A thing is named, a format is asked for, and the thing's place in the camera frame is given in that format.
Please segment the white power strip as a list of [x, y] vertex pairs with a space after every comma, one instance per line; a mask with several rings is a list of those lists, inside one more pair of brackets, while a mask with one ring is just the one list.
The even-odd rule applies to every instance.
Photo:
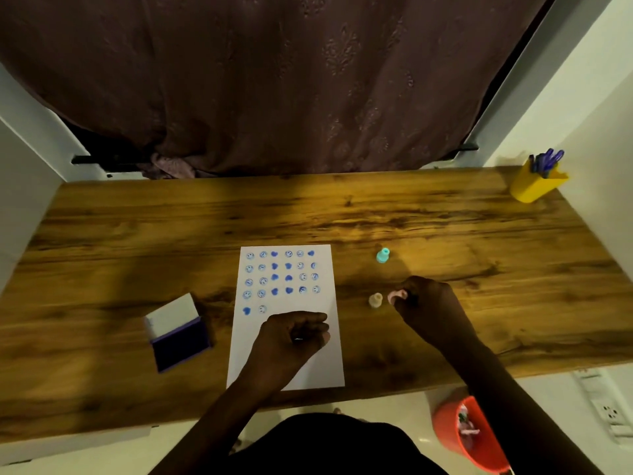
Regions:
[[607, 368], [583, 368], [572, 375], [608, 436], [633, 451], [633, 400], [627, 399]]

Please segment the person's left forearm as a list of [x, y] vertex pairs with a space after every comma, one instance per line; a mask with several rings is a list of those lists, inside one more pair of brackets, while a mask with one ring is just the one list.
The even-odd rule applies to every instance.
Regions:
[[279, 373], [245, 368], [149, 475], [208, 475], [221, 468], [254, 413], [288, 383]]

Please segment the person's right forearm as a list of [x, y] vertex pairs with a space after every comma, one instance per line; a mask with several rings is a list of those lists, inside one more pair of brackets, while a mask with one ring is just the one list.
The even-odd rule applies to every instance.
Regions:
[[603, 475], [480, 340], [439, 351], [477, 400], [515, 475]]

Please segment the brown patterned curtain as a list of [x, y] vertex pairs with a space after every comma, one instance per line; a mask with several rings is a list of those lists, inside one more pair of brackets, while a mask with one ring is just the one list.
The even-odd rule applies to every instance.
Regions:
[[414, 170], [547, 0], [0, 0], [0, 63], [104, 168]]

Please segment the white stamped paper sheet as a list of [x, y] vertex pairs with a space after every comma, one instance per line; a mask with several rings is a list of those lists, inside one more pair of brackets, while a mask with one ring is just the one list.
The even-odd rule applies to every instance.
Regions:
[[330, 341], [284, 390], [345, 386], [332, 252], [328, 244], [241, 247], [227, 386], [241, 372], [262, 323], [273, 314], [289, 311], [325, 313]]

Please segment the person's right hand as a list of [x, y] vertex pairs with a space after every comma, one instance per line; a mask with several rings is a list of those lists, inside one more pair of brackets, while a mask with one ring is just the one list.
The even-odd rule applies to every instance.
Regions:
[[424, 277], [418, 311], [400, 316], [417, 335], [443, 355], [479, 343], [462, 305], [445, 282]]

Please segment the orange waste bin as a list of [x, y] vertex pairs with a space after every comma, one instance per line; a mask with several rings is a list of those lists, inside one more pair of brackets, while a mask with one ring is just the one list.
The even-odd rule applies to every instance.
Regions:
[[[480, 429], [472, 446], [464, 447], [456, 427], [457, 412], [461, 404], [468, 407], [470, 419]], [[433, 413], [432, 426], [443, 447], [464, 456], [477, 468], [493, 475], [510, 471], [510, 463], [474, 396], [445, 401]]]

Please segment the person's left hand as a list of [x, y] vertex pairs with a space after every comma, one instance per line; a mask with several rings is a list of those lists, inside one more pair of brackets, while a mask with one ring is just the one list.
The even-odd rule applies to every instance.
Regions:
[[322, 312], [291, 311], [271, 315], [262, 323], [241, 376], [257, 391], [272, 395], [285, 388], [299, 370], [320, 350], [295, 345], [295, 333], [329, 331]]

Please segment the yellow pen holder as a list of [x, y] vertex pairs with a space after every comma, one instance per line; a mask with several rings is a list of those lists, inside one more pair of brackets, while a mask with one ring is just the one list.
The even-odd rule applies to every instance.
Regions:
[[533, 173], [528, 159], [510, 183], [509, 193], [517, 201], [529, 204], [559, 189], [568, 180], [568, 174], [558, 171], [557, 167], [550, 171], [548, 178], [542, 177], [539, 173]]

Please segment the blue ink pad with lid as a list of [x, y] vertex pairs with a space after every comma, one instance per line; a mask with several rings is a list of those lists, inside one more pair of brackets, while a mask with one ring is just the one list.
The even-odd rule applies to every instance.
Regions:
[[159, 374], [212, 348], [208, 327], [187, 293], [143, 317]]

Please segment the crumpled waste in bin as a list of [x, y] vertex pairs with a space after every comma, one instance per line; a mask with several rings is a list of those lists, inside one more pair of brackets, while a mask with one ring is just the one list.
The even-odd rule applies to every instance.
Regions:
[[464, 447], [472, 446], [474, 438], [480, 434], [480, 429], [470, 419], [470, 412], [465, 404], [461, 404], [458, 409], [456, 427]]

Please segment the person's black clothing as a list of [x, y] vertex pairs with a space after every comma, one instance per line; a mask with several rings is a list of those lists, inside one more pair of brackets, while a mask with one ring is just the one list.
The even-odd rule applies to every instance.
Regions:
[[223, 465], [231, 475], [448, 475], [400, 428], [349, 415], [293, 415]]

